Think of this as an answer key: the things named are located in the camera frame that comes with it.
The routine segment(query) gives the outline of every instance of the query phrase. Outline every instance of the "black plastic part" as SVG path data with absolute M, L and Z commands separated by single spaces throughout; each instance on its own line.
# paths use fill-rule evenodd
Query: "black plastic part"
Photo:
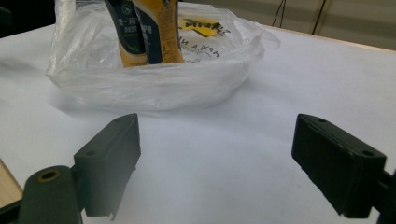
M 0 6 L 0 24 L 12 25 L 12 13 L 9 9 Z
M 380 212 L 377 224 L 396 223 L 396 173 L 384 172 L 375 196 L 374 207 Z
M 85 207 L 87 216 L 117 214 L 140 154 L 137 115 L 132 114 L 111 121 L 75 155 L 79 208 Z
M 49 167 L 27 180 L 18 224 L 37 223 L 82 223 L 73 176 L 68 167 Z
M 0 224 L 8 224 L 18 218 L 20 213 L 21 200 L 0 208 Z
M 300 114 L 292 157 L 338 214 L 368 217 L 386 156 L 329 121 Z

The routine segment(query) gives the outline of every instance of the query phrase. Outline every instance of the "screw hole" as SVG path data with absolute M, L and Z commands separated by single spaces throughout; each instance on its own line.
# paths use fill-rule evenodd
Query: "screw hole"
M 87 156 L 94 156 L 94 155 L 96 155 L 96 151 L 91 150 L 87 152 Z
M 370 151 L 363 151 L 363 155 L 365 155 L 365 156 L 374 156 L 374 154 L 373 154 L 373 152 L 370 152 Z
M 50 170 L 38 177 L 38 182 L 46 183 L 56 179 L 61 172 L 59 170 Z

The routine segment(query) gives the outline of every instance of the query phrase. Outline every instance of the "white table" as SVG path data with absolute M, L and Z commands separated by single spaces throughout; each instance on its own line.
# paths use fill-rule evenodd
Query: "white table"
M 396 53 L 268 28 L 281 41 L 243 86 L 209 108 L 140 115 L 143 155 L 114 223 L 375 223 L 339 217 L 291 158 L 297 114 L 322 117 L 396 168 Z M 44 76 L 53 26 L 0 39 L 0 157 L 23 185 L 112 119 Z M 84 217 L 84 223 L 109 223 Z

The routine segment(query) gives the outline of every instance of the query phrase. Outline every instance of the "transparent plastic bag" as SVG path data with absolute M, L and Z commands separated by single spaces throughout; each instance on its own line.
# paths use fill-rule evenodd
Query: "transparent plastic bag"
M 103 1 L 56 0 L 57 23 L 47 76 L 88 105 L 133 111 L 174 110 L 218 103 L 262 58 L 262 41 L 278 45 L 258 23 L 227 9 L 179 3 L 179 17 L 217 21 L 218 34 L 180 30 L 185 63 L 123 68 L 114 23 Z

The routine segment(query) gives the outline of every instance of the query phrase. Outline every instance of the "yellow package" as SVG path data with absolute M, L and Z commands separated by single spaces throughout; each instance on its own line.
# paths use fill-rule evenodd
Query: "yellow package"
M 178 28 L 177 0 L 133 0 L 149 64 L 183 63 Z
M 142 31 L 132 0 L 105 0 L 105 3 L 116 26 L 123 66 L 147 64 Z

